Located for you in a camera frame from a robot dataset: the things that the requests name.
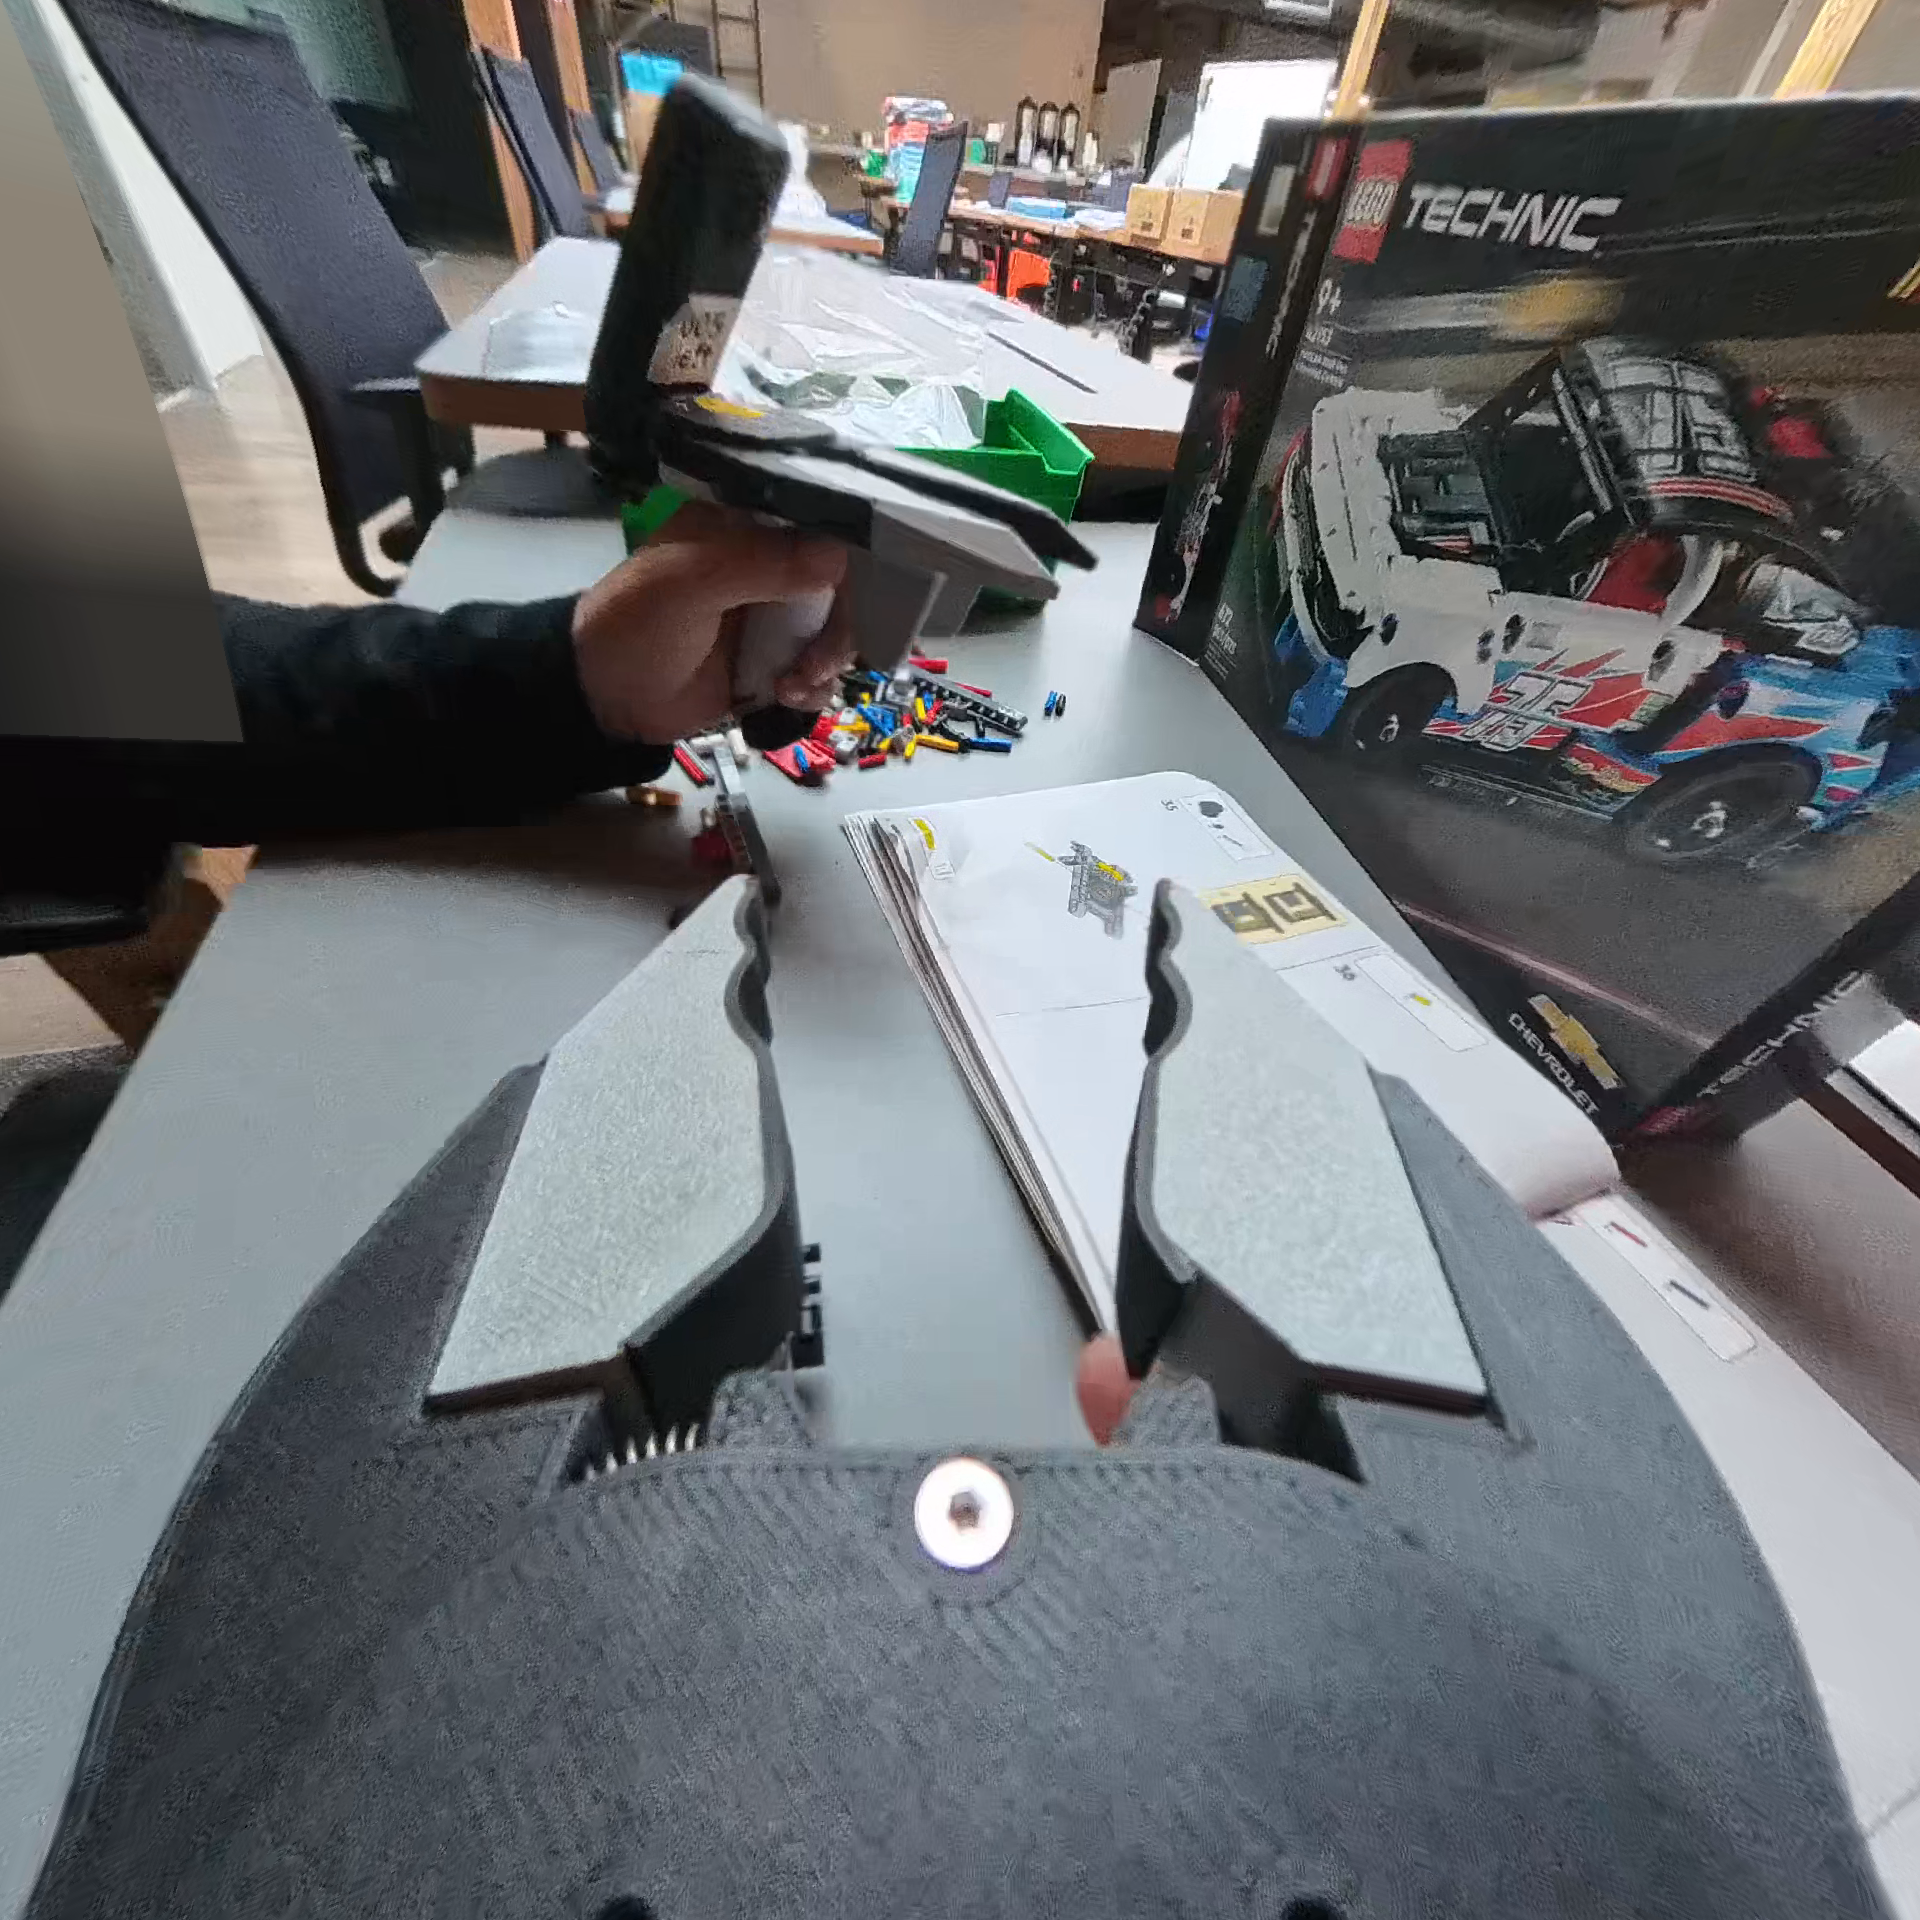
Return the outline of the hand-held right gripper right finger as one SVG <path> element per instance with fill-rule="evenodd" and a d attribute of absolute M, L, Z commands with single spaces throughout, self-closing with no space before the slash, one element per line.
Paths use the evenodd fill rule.
<path fill-rule="evenodd" d="M 1221 1438 L 1271 1457 L 1351 1460 L 1345 1401 L 1486 1423 L 1459 1287 L 1489 1214 L 1472 1152 L 1173 881 L 1142 977 L 1127 1374 L 1197 1382 Z"/>

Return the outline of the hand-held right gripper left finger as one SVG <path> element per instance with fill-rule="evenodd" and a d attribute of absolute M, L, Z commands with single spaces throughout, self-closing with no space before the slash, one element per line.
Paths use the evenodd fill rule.
<path fill-rule="evenodd" d="M 598 1390 L 703 1419 L 806 1310 L 761 888 L 716 888 L 544 1056 L 425 1387 L 431 1410 Z"/>

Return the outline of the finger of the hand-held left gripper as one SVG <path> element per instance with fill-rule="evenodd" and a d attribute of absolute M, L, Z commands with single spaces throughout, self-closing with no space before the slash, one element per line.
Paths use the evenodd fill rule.
<path fill-rule="evenodd" d="M 920 638 L 957 632 L 985 590 L 1030 602 L 1059 594 L 1054 570 L 1008 528 L 947 508 L 849 464 L 661 464 L 661 479 L 848 551 L 840 607 L 855 654 L 876 671 L 901 666 Z M 828 593 L 750 612 L 739 671 L 789 671 L 828 620 Z"/>
<path fill-rule="evenodd" d="M 840 440 L 837 442 L 837 459 L 886 479 L 901 489 L 1008 528 L 1048 568 L 1069 566 L 1083 571 L 1096 568 L 1096 553 L 1048 505 L 985 483 L 967 472 L 934 464 L 918 451 L 880 449 Z"/>

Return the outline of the lego instruction booklet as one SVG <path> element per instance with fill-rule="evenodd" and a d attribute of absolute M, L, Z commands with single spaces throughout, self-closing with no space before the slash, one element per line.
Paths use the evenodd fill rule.
<path fill-rule="evenodd" d="M 1791 1614 L 1669 1384 L 1591 1286 L 1715 1307 L 1614 1152 L 1353 906 L 1191 776 L 863 812 L 848 842 L 1071 1281 L 1118 1335 L 1156 884 L 1212 907 L 1489 1185 L 1460 1303 L 1486 1423 L 1345 1401 L 1351 1460 L 1229 1447 L 1197 1382 L 1063 1488 L 1019 1599 L 1083 1600 L 1051 1786 L 1118 1766 L 1156 1912 L 1896 1915 Z"/>

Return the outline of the pile of loose lego pieces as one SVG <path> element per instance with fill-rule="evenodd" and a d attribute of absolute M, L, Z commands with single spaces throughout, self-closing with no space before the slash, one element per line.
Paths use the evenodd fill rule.
<path fill-rule="evenodd" d="M 696 874 L 747 876 L 766 906 L 780 906 L 782 883 L 772 846 L 756 815 L 750 772 L 771 771 L 797 791 L 823 791 L 839 772 L 873 772 L 916 756 L 1001 756 L 1028 731 L 1028 716 L 990 688 L 950 680 L 940 656 L 910 656 L 881 675 L 848 672 L 837 697 L 806 729 L 772 747 L 756 746 L 743 727 L 688 737 L 672 747 L 679 787 L 632 785 L 623 791 L 637 810 L 701 803 L 688 834 Z"/>

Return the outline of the person's right hand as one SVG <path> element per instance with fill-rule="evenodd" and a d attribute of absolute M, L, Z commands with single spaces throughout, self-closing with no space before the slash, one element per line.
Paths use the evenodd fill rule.
<path fill-rule="evenodd" d="M 1093 1335 L 1078 1351 L 1071 1392 L 1094 1447 L 1108 1447 L 1136 1396 L 1139 1382 L 1128 1374 L 1116 1335 Z"/>

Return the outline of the person's left hand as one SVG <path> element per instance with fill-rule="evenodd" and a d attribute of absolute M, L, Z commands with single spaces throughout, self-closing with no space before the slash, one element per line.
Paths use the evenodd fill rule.
<path fill-rule="evenodd" d="M 734 714 L 819 711 L 855 656 L 846 571 L 840 544 L 686 508 L 573 608 L 571 651 L 595 724 L 623 746 L 665 747 L 717 731 Z M 735 654 L 750 612 L 819 593 L 828 593 L 825 624 L 780 681 L 740 699 Z"/>

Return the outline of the green plastic bin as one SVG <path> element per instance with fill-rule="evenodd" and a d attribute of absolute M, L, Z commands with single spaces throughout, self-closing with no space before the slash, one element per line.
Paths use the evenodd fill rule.
<path fill-rule="evenodd" d="M 837 442 L 853 440 L 828 422 L 796 412 L 743 414 L 731 403 L 709 403 L 710 426 L 694 427 L 689 417 L 673 417 L 673 438 L 661 464 L 840 464 Z M 1048 505 L 1071 524 L 1083 480 L 1093 466 L 1091 451 L 1068 427 L 1051 422 L 1033 400 L 1012 391 L 990 400 L 980 444 L 971 449 L 899 449 L 918 451 L 926 459 L 971 474 L 1001 489 Z M 619 510 L 628 551 L 649 544 L 677 513 L 694 497 L 669 488 L 661 472 L 655 483 L 635 494 Z M 957 624 L 961 628 L 979 608 L 1037 608 L 1043 602 L 1009 593 L 985 590 Z"/>

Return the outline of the grey wood-edged side table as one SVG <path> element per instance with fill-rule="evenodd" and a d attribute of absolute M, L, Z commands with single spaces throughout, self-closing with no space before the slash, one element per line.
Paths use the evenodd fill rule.
<path fill-rule="evenodd" d="M 541 247 L 417 363 L 428 412 L 447 426 L 539 434 L 585 430 L 585 385 L 619 247 L 561 238 Z M 990 400 L 1022 393 L 1068 427 L 1096 466 L 1168 474 L 1193 387 L 1139 363 L 1086 328 L 1064 328 L 965 281 L 987 330 Z"/>

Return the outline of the clear plastic bags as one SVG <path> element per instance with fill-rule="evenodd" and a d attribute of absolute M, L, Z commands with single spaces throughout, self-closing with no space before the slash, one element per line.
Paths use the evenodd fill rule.
<path fill-rule="evenodd" d="M 990 408 L 987 330 L 961 286 L 804 247 L 767 249 L 712 380 L 888 449 L 971 449 Z"/>

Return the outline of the black office chair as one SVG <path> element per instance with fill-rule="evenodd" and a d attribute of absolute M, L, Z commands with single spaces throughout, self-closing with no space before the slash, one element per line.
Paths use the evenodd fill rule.
<path fill-rule="evenodd" d="M 470 49 L 470 70 L 524 178 L 534 246 L 608 238 L 608 216 L 614 201 L 630 203 L 632 178 L 591 112 L 568 112 L 568 132 L 559 137 L 528 62 L 483 43 Z"/>
<path fill-rule="evenodd" d="M 920 143 L 915 193 L 902 207 L 893 251 L 886 257 L 892 274 L 907 279 L 932 279 L 937 274 L 968 136 L 968 121 L 960 120 L 929 131 Z"/>
<path fill-rule="evenodd" d="M 416 363 L 447 321 L 286 32 L 144 3 L 64 15 L 271 343 L 353 586 L 399 586 L 368 558 L 373 522 L 408 568 L 446 508 L 612 513 L 565 438 L 480 464 L 465 426 L 425 412 Z"/>

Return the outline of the long cluttered work table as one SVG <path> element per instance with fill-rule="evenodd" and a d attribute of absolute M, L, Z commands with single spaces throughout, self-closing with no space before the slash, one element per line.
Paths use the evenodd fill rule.
<path fill-rule="evenodd" d="M 1063 324 L 1124 336 L 1150 355 L 1204 330 L 1228 263 L 1207 267 L 1153 258 L 1121 246 L 1124 203 L 1039 203 L 991 188 L 987 200 L 953 194 L 937 279 L 967 281 Z"/>

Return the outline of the cardboard box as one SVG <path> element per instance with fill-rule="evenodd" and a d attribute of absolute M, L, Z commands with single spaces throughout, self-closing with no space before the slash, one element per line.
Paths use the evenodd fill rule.
<path fill-rule="evenodd" d="M 1153 258 L 1215 267 L 1229 262 L 1244 193 L 1132 184 L 1119 240 Z"/>

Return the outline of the black box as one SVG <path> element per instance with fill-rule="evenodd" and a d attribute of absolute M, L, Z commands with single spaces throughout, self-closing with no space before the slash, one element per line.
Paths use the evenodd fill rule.
<path fill-rule="evenodd" d="M 1918 103 L 1263 126 L 1136 624 L 1614 1144 L 1916 1018 Z"/>

